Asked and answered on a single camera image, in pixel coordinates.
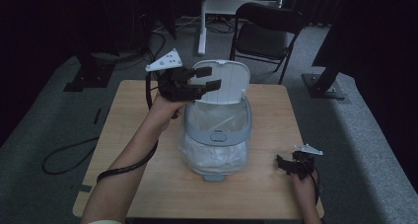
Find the plastic bag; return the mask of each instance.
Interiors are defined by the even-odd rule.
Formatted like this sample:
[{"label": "plastic bag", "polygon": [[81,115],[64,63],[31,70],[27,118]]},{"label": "plastic bag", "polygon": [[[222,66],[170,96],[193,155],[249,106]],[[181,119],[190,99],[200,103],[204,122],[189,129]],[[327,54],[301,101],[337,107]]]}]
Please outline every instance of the plastic bag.
[{"label": "plastic bag", "polygon": [[[248,123],[244,104],[211,105],[196,102],[190,106],[189,122],[200,130],[239,131]],[[191,170],[199,175],[229,175],[246,164],[248,137],[239,144],[211,146],[201,144],[181,127],[179,150]]]}]

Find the white sleeve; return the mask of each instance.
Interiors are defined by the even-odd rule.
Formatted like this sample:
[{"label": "white sleeve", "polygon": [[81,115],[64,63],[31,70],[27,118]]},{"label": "white sleeve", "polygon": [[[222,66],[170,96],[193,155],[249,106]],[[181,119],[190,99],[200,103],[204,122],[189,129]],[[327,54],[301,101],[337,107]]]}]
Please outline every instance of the white sleeve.
[{"label": "white sleeve", "polygon": [[101,220],[101,221],[94,221],[89,224],[122,224],[118,221],[112,221],[112,220]]}]

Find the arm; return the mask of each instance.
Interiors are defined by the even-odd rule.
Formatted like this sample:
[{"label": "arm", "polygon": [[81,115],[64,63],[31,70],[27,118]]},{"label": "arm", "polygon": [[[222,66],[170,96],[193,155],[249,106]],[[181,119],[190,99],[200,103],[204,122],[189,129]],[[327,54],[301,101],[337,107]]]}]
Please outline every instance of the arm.
[{"label": "arm", "polygon": [[[127,167],[142,160],[154,147],[170,118],[186,103],[172,103],[157,95],[146,118],[109,169]],[[123,223],[141,182],[146,165],[102,179],[93,190],[81,223],[115,220]]]},{"label": "arm", "polygon": [[[295,198],[302,210],[306,224],[320,224],[319,215],[316,210],[315,192],[313,180],[310,176],[299,180],[297,174],[291,174]],[[313,178],[317,181],[317,172],[313,172]]]}]

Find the dark curtain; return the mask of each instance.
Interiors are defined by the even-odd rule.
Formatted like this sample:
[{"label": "dark curtain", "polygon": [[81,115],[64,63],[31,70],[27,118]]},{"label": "dark curtain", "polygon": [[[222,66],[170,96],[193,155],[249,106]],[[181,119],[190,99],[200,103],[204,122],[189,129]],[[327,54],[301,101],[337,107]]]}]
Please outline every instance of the dark curtain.
[{"label": "dark curtain", "polygon": [[332,25],[344,0],[283,0],[283,8],[301,12],[314,25]]},{"label": "dark curtain", "polygon": [[355,79],[416,190],[417,30],[416,0],[346,0],[313,62],[341,65],[341,72]]},{"label": "dark curtain", "polygon": [[142,32],[139,28],[132,31],[132,16],[135,14],[135,21],[139,21],[144,8],[136,8],[132,3],[0,0],[0,146],[54,70],[76,50],[85,55],[91,51],[118,54],[118,46],[134,48],[140,44]]}]

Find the white lid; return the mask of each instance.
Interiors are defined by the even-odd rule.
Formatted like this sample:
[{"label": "white lid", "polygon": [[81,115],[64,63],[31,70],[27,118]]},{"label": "white lid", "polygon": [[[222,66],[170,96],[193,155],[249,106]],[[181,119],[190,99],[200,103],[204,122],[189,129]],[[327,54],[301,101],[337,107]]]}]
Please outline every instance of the white lid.
[{"label": "white lid", "polygon": [[230,60],[204,60],[196,63],[193,68],[212,67],[212,75],[190,79],[191,84],[204,85],[208,81],[221,79],[221,88],[203,95],[201,100],[207,104],[236,104],[245,96],[249,84],[248,68],[239,62]]}]

